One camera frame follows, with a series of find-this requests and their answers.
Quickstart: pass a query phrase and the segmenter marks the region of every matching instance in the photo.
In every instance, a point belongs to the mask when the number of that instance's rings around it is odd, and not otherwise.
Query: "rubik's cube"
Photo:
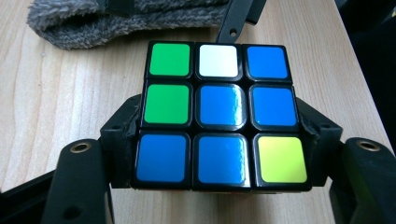
[[[310,190],[286,49],[150,42],[133,185]]]

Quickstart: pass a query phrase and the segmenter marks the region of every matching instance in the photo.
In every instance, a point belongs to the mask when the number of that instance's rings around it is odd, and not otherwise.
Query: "black mount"
[[[0,223],[113,223],[109,184],[130,188],[140,95],[128,99],[101,129],[99,140],[66,146],[55,172],[1,194]],[[342,128],[297,98],[312,186],[332,179],[337,223],[396,220],[396,160],[381,144],[339,141]]]

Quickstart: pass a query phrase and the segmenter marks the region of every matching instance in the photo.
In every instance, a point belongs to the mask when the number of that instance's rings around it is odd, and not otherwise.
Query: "gray sock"
[[[219,26],[228,0],[135,0],[134,15],[101,13],[95,0],[35,0],[27,23],[61,49],[88,49],[138,30]]]

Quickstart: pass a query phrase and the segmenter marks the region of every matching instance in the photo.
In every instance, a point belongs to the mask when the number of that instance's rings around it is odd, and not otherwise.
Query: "table surface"
[[[60,150],[99,129],[142,91],[150,39],[213,41],[216,28],[145,31],[61,50],[27,25],[30,1],[0,3],[0,189],[53,170]],[[344,128],[342,140],[390,148],[333,0],[268,0],[238,42],[284,45],[296,95]],[[113,190],[118,223],[333,223],[325,188],[277,195]]]

